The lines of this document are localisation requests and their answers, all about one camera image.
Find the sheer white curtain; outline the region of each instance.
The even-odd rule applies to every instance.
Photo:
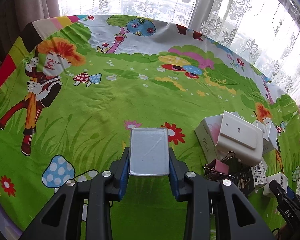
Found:
[[[128,14],[200,31],[300,104],[300,13],[290,0],[59,0],[61,15]]]

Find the red heart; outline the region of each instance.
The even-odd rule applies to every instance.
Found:
[[[116,36],[115,40],[116,40],[116,41],[123,41],[123,40],[124,40],[124,37],[118,37],[118,36]]]

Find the tablecloth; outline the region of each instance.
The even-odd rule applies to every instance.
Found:
[[[0,69],[0,204],[24,230],[67,179],[91,179],[120,158],[133,127],[167,127],[177,158],[203,174],[194,129],[224,110],[277,126],[266,174],[281,171],[296,189],[298,108],[228,48],[137,16],[31,23]],[[275,199],[259,190],[249,200],[271,230],[283,224]],[[114,239],[182,239],[185,215],[167,177],[130,177],[124,199],[111,207]]]

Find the metal rivet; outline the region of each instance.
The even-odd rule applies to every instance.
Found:
[[[111,171],[104,171],[104,172],[102,173],[102,176],[104,176],[104,177],[109,177],[109,176],[111,176]]]
[[[232,182],[231,182],[231,180],[229,180],[229,179],[224,179],[224,180],[222,181],[222,184],[225,185],[225,186],[230,186],[230,185],[232,184]]]
[[[74,179],[70,179],[66,182],[67,186],[73,186],[75,184],[75,180]]]
[[[189,178],[193,178],[193,177],[195,177],[195,172],[193,172],[193,171],[188,171],[188,172],[186,173],[186,175],[187,175],[187,177],[189,177]]]

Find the red stripe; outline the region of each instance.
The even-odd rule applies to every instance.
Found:
[[[16,68],[11,56],[8,54],[0,67],[0,87]]]
[[[70,19],[70,21],[72,23],[75,23],[80,20],[80,18],[77,15],[71,15],[71,16],[68,16],[68,18]]]

